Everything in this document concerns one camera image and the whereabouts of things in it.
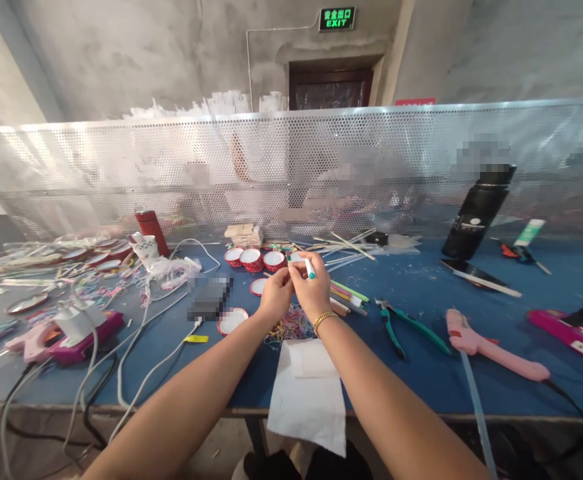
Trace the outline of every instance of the yellow tag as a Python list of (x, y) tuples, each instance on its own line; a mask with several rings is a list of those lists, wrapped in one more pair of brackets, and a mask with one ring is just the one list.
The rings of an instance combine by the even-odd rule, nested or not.
[(206, 343), (209, 341), (208, 335), (189, 335), (183, 341), (188, 341), (191, 343)]

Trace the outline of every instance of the blue table surface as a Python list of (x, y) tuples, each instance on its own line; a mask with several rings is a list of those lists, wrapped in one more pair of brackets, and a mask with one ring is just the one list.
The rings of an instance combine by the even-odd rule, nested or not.
[[(546, 275), (535, 266), (521, 265), (501, 256), (496, 242), (485, 241), (471, 263), (520, 291), (523, 296), (519, 299), (478, 289), (454, 276), (451, 270), (439, 263), (442, 257), (440, 247), (441, 241), (425, 241), (419, 247), (420, 255), (384, 256), (379, 257), (378, 262), (363, 259), (336, 270), (332, 278), (371, 299), (374, 296), (385, 297), (395, 307), (426, 323), (445, 340), (448, 340), (448, 335), (444, 312), (452, 307), (459, 309), (479, 334), (499, 340), (502, 348), (516, 355), (547, 366), (553, 380), (583, 408), (583, 356), (529, 323), (525, 316), (525, 312), (531, 309), (575, 311), (583, 307), (583, 242), (536, 240), (536, 256), (553, 272), (553, 275)], [(259, 298), (249, 292), (249, 285), (263, 274), (230, 268), (222, 260), (225, 251), (222, 245), (210, 246), (209, 251), (221, 262), (220, 271), (231, 273), (235, 278), (228, 306), (242, 307), (253, 314), (259, 305)], [(183, 247), (181, 255), (200, 259), (205, 269), (213, 266), (198, 246)], [(3, 294), (0, 297), (0, 322), (7, 319), (3, 313), (6, 305), (28, 295), (31, 292), (25, 288), (11, 289)], [(149, 315), (178, 296), (176, 292), (168, 299), (153, 303)], [(171, 352), (191, 329), (191, 323), (187, 321), (190, 302), (191, 299), (186, 297), (152, 323), (129, 355), (123, 375), (127, 401), (131, 400), (147, 372)], [(143, 311), (140, 291), (135, 287), (130, 293), (115, 299), (111, 308), (122, 311), (125, 322), (132, 318), (134, 327), (140, 325)], [(394, 319), (396, 334), (408, 356), (406, 361), (401, 361), (384, 330), (378, 307), (370, 303), (366, 305), (366, 310), (366, 318), (352, 313), (345, 317), (345, 321), (416, 394), (439, 414), (473, 412), (457, 352), (454, 352), (454, 357), (442, 354), (431, 342)], [(123, 328), (118, 338), (128, 336), (132, 330)], [(208, 335), (209, 342), (188, 344), (171, 371), (167, 372), (169, 369), (165, 367), (148, 382), (142, 401), (180, 368), (221, 340), (214, 321), (206, 322), (198, 333)], [(278, 351), (262, 344), (229, 407), (268, 409), (278, 358)], [(487, 415), (576, 416), (571, 406), (546, 386), (521, 378), (486, 358), (476, 356), (471, 361)], [(86, 363), (65, 369), (54, 368), (37, 379), (18, 402), (27, 405), (70, 405), (86, 368)], [(99, 368), (94, 381), (106, 368), (106, 365)], [(22, 369), (22, 359), (11, 356), (0, 359), (0, 401), (4, 400)], [(200, 378), (191, 388), (195, 389), (203, 382), (205, 378)], [(346, 408), (352, 409), (346, 392), (344, 398)], [(98, 398), (97, 405), (117, 405), (114, 379)]]

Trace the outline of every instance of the exit sign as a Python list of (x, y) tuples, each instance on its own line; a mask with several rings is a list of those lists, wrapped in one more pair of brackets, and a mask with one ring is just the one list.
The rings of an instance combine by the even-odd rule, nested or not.
[(352, 30), (356, 7), (320, 10), (320, 31)]

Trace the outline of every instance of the woman's right hand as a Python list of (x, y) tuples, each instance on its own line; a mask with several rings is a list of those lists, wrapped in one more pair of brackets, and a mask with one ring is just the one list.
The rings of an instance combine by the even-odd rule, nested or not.
[(313, 323), (321, 314), (331, 310), (329, 302), (331, 278), (318, 253), (299, 251), (298, 254), (302, 258), (309, 259), (316, 272), (314, 279), (303, 279), (302, 273), (306, 272), (304, 262), (289, 263), (289, 274), (300, 306), (309, 321)]

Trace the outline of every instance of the green pliers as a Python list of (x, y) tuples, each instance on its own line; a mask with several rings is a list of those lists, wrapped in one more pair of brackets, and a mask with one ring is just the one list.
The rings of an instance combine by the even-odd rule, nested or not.
[(431, 340), (434, 345), (436, 345), (442, 352), (446, 353), (447, 355), (451, 356), (451, 349), (448, 345), (442, 340), (439, 336), (437, 336), (429, 327), (427, 327), (424, 323), (414, 320), (413, 318), (409, 317), (405, 312), (402, 310), (396, 310), (394, 307), (389, 305), (389, 302), (383, 298), (374, 299), (376, 301), (376, 305), (380, 307), (380, 314), (384, 319), (384, 328), (386, 328), (389, 337), (391, 338), (391, 343), (396, 348), (396, 353), (398, 354), (398, 358), (400, 360), (406, 359), (406, 353), (404, 353), (404, 349), (400, 345), (396, 334), (393, 331), (393, 327), (391, 326), (391, 314), (392, 311), (400, 320), (404, 321), (407, 325), (415, 328), (416, 331), (423, 334), (427, 339)]

